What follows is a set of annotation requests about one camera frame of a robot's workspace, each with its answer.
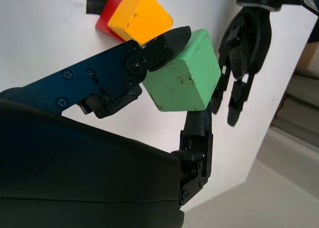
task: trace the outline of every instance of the red block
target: red block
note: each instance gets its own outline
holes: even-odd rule
[[[98,30],[106,33],[110,37],[113,37],[114,39],[120,41],[120,42],[125,42],[118,34],[116,34],[114,31],[112,31],[108,27],[108,22],[111,19],[113,13],[115,12],[116,8],[118,5],[121,3],[122,0],[108,0],[103,8],[103,11],[100,15],[100,19],[95,25],[95,28]]]

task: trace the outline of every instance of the green block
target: green block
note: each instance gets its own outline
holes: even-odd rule
[[[209,33],[192,32],[184,50],[143,84],[158,110],[205,110],[221,75]]]

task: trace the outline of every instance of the yellow block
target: yellow block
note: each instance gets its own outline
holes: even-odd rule
[[[108,26],[125,41],[140,45],[168,31],[173,19],[156,0],[122,0]]]

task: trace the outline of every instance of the black screw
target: black screw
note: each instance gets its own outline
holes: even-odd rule
[[[62,71],[62,75],[63,75],[63,78],[66,79],[66,80],[72,80],[73,79],[73,73],[70,70],[63,70]]]
[[[141,62],[139,60],[135,60],[133,63],[133,68],[136,69],[136,70],[139,70],[141,69],[142,65],[141,65]]]
[[[185,201],[185,200],[186,200],[186,197],[187,197],[186,191],[183,190],[183,191],[181,192],[181,200],[182,200],[182,201]]]
[[[106,103],[109,103],[112,100],[111,96],[108,94],[103,95],[102,99]]]
[[[89,77],[89,78],[94,78],[95,77],[95,71],[92,70],[92,69],[88,69],[86,71],[86,76]]]
[[[59,107],[66,107],[68,106],[69,102],[66,98],[58,98],[56,100],[56,104],[59,106]]]

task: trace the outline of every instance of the block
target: block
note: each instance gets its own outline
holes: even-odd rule
[[[156,0],[122,0],[108,26],[125,41],[140,45],[171,28],[173,19]]]
[[[163,68],[148,72],[143,84],[163,112],[206,109],[221,75],[209,33],[192,32],[182,52]]]
[[[109,20],[111,19],[113,13],[115,12],[118,5],[122,0],[108,0],[103,8],[103,11],[100,15],[98,22],[95,25],[95,28],[109,35],[110,37],[118,40],[119,42],[125,42],[118,34],[111,30],[108,26]]]

